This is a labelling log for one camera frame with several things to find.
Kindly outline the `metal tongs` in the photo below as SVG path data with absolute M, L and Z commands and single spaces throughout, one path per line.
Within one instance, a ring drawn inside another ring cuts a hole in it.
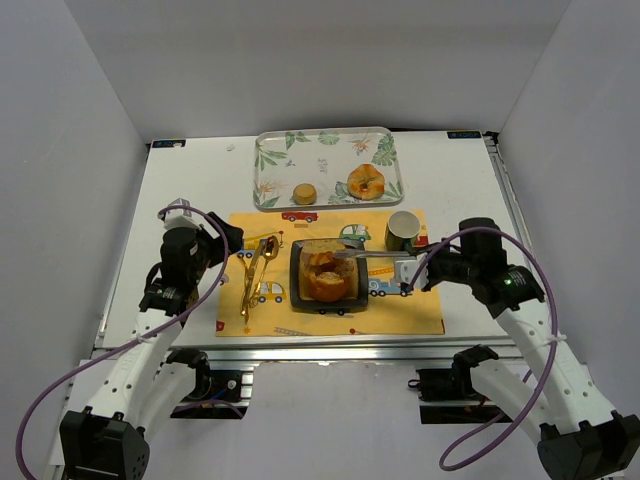
M 390 258 L 390 259 L 415 259 L 416 255 L 412 255 L 406 251 L 371 251 L 360 249 L 345 249 L 336 251 L 333 256 L 340 259 L 361 259 L 361 258 Z

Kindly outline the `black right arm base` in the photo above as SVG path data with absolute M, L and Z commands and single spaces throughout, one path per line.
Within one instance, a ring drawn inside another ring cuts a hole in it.
M 483 424 L 498 417 L 498 423 L 511 418 L 472 387 L 470 372 L 482 362 L 498 360 L 499 355 L 485 345 L 475 345 L 453 356 L 448 368 L 418 369 L 407 381 L 417 393 L 422 424 Z

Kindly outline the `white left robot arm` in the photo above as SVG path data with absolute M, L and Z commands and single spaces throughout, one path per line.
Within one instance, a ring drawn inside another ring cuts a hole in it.
M 208 385 L 205 353 L 173 350 L 189 315 L 208 298 L 199 291 L 211 268 L 224 270 L 243 231 L 179 198 L 159 213 L 165 232 L 149 271 L 128 342 L 86 405 L 68 410 L 59 435 L 69 479 L 140 479 L 158 427 L 179 402 Z

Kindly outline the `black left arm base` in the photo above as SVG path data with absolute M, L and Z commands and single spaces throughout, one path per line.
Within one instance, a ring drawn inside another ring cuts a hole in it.
M 179 402 L 172 418 L 241 419 L 246 413 L 241 370 L 213 368 L 207 354 L 196 349 L 175 350 L 166 364 L 186 365 L 195 379 L 194 389 Z

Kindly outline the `toasted bread slice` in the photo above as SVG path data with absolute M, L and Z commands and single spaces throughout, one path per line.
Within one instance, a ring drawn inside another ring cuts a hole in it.
M 345 250 L 339 239 L 309 239 L 303 242 L 302 251 L 310 254 Z

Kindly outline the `orange croissant bread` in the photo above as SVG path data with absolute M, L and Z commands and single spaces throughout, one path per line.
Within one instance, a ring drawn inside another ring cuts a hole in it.
M 301 285 L 306 296 L 323 303 L 353 296 L 357 273 L 353 259 L 338 257 L 335 250 L 303 250 L 300 260 Z

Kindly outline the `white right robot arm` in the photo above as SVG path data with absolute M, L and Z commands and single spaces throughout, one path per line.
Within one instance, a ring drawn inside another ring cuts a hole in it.
M 621 415 L 598 390 L 560 332 L 550 284 L 540 265 L 508 261 L 502 243 L 520 243 L 490 218 L 470 218 L 457 233 L 426 247 L 404 247 L 394 262 L 404 292 L 428 292 L 443 282 L 465 285 L 514 342 L 534 377 L 518 378 L 484 345 L 455 355 L 453 385 L 465 396 L 492 401 L 510 424 L 472 456 L 443 471 L 461 470 L 501 445 L 516 430 L 534 444 L 551 479 L 601 479 L 625 470 L 639 449 L 639 419 Z

